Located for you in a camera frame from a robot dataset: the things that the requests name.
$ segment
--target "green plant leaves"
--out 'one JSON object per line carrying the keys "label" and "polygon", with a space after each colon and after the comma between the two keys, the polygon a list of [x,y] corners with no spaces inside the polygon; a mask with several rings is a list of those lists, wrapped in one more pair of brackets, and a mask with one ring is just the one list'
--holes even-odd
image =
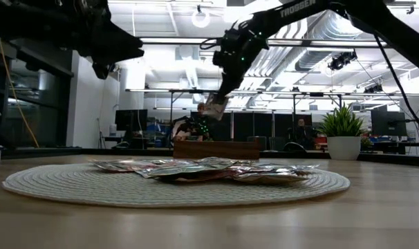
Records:
{"label": "green plant leaves", "polygon": [[323,123],[318,129],[328,137],[333,136],[360,136],[362,135],[363,120],[357,118],[350,107],[334,109],[333,114],[327,113]]}

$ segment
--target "potted plant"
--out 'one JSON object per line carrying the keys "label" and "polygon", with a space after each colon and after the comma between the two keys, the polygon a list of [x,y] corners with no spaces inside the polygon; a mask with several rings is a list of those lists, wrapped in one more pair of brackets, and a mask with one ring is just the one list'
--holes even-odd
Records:
{"label": "potted plant", "polygon": [[334,160],[356,160],[360,153],[363,120],[350,107],[327,113],[319,131],[328,139],[329,155]]}

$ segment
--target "white placemat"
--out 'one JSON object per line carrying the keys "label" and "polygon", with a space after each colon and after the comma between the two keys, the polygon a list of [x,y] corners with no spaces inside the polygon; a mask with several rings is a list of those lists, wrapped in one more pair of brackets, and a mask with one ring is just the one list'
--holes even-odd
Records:
{"label": "white placemat", "polygon": [[17,172],[3,182],[11,192],[41,199],[130,208],[169,208],[278,203],[346,190],[349,180],[314,170],[309,180],[286,185],[209,181],[170,184],[136,173],[108,173],[90,164],[46,165]]}

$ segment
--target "ceiling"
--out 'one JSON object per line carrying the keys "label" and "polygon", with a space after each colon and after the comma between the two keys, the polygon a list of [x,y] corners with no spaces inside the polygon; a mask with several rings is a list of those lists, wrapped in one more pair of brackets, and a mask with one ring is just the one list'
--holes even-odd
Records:
{"label": "ceiling", "polygon": [[[198,3],[190,3],[193,0],[179,3],[177,1],[112,1],[109,0],[109,7],[112,13],[112,21],[137,37],[221,37],[224,30],[232,25],[232,22],[251,10],[266,10],[279,5],[277,0],[256,0],[243,7],[226,7],[226,0],[216,0],[212,3],[201,3],[201,9],[209,15],[209,23],[204,28],[199,28],[200,24],[193,24],[193,13],[196,12]],[[419,5],[412,15],[407,15],[409,8],[392,8],[392,13],[403,22],[419,32]],[[306,38],[313,29],[315,21],[320,14],[309,17],[297,24],[283,27],[277,38]],[[197,22],[204,20],[204,14],[196,15]],[[353,39],[373,39],[372,35],[360,33]],[[196,86],[201,89],[217,89],[220,84],[221,70],[212,65],[211,56],[197,56],[193,61],[186,61],[178,56],[179,46],[172,45],[145,45],[145,56],[143,63],[146,70],[146,83],[150,88],[177,87],[177,83],[190,80],[190,69],[197,76]],[[256,71],[251,69],[247,74],[260,76],[252,80],[245,81],[241,88],[243,90],[254,90],[257,87],[265,86],[268,89],[277,91],[289,91],[294,85],[301,91],[363,91],[365,82],[369,82],[371,77],[383,79],[383,87],[386,92],[395,92],[397,87],[393,81],[387,64],[378,49],[357,49],[358,62],[351,62],[341,71],[331,75],[331,71],[326,68],[330,62],[330,56],[326,56],[322,61],[316,63],[316,67],[304,73],[294,72],[285,65],[288,57],[295,53],[291,48],[273,48],[268,53],[263,51],[258,56]],[[276,53],[282,54],[281,60],[277,60]],[[415,69],[415,66],[408,62],[403,56],[392,49],[387,50],[390,60],[393,62],[399,75],[408,75]],[[408,88],[416,92],[416,86]],[[146,94],[146,98],[153,97],[153,94]],[[189,98],[192,95],[184,95],[182,98]]]}

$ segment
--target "wooden table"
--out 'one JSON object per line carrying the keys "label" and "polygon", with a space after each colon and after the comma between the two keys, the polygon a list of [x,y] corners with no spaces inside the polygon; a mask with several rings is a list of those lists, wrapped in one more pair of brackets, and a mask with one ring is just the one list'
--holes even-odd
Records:
{"label": "wooden table", "polygon": [[348,177],[351,188],[307,201],[240,208],[95,207],[32,199],[1,189],[2,180],[19,170],[89,158],[117,157],[2,161],[0,249],[419,248],[419,167],[412,166],[272,160],[321,163],[321,169]]}

